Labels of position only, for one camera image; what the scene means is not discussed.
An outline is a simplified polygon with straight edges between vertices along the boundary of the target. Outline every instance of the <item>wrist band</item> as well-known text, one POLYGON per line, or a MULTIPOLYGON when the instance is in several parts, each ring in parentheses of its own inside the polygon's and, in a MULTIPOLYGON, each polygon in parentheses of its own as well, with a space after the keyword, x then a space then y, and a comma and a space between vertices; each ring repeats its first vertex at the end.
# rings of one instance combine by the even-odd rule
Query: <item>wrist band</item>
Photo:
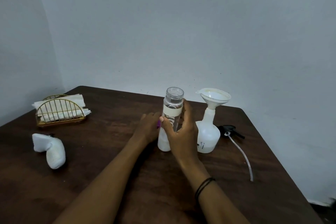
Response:
POLYGON ((209 177, 208 179, 205 179, 204 182, 201 183, 201 185, 198 187, 198 189, 196 190, 195 193, 195 200, 196 203, 198 203, 198 197, 200 196, 200 193, 202 192, 202 190, 212 181, 215 181, 215 178, 209 177))

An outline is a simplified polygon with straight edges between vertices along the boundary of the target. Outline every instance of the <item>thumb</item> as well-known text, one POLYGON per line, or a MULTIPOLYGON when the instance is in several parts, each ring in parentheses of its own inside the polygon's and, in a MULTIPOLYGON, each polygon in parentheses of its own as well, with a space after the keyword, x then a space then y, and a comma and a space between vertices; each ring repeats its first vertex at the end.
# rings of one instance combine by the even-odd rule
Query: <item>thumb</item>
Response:
POLYGON ((170 121, 166 117, 160 117, 161 127, 165 130, 168 138, 174 136, 175 132, 170 121))

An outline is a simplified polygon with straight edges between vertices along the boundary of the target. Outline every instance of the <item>clear plastic bottle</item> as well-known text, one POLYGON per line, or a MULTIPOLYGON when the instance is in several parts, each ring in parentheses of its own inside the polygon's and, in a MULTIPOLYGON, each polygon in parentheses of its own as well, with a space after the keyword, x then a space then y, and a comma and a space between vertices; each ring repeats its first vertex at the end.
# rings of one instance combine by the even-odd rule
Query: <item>clear plastic bottle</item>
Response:
MULTIPOLYGON (((180 88, 170 87, 166 91, 166 97, 163 100, 163 113, 162 116, 167 117, 173 125, 174 131, 177 130, 180 115, 183 107, 184 92, 180 88)), ((170 151, 167 134, 163 128, 160 128, 159 139, 157 146, 162 151, 170 151)))

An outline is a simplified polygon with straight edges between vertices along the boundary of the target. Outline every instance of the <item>white wall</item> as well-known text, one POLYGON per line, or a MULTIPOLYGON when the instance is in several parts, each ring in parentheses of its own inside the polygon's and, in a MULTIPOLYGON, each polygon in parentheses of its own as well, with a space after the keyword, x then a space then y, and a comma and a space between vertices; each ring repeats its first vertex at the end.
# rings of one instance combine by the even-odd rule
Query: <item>white wall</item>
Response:
POLYGON ((41 0, 0 0, 0 125, 63 93, 41 0))
POLYGON ((43 3, 66 90, 226 90, 307 198, 336 196, 336 0, 43 3))

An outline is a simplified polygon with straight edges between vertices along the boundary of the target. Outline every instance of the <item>wooden table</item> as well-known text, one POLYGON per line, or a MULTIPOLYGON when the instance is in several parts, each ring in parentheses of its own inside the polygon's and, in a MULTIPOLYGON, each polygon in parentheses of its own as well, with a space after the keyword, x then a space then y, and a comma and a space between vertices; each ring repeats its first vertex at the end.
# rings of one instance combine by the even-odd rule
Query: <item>wooden table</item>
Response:
MULTIPOLYGON (((0 222, 51 223, 103 170, 131 137, 143 113, 162 110, 163 98, 79 86, 92 113, 81 124, 40 130, 34 111, 0 127, 0 222), (66 163, 48 167, 33 151, 33 133, 55 133, 66 163)), ((191 102, 196 120, 205 103, 191 102)), ((233 124, 246 136, 235 139, 248 156, 255 181, 240 151, 228 139, 200 154, 209 173, 251 223, 321 223, 266 142, 240 108, 219 106, 214 124, 233 124)), ((170 152, 150 145, 130 177, 116 223, 204 223, 194 194, 170 152)))

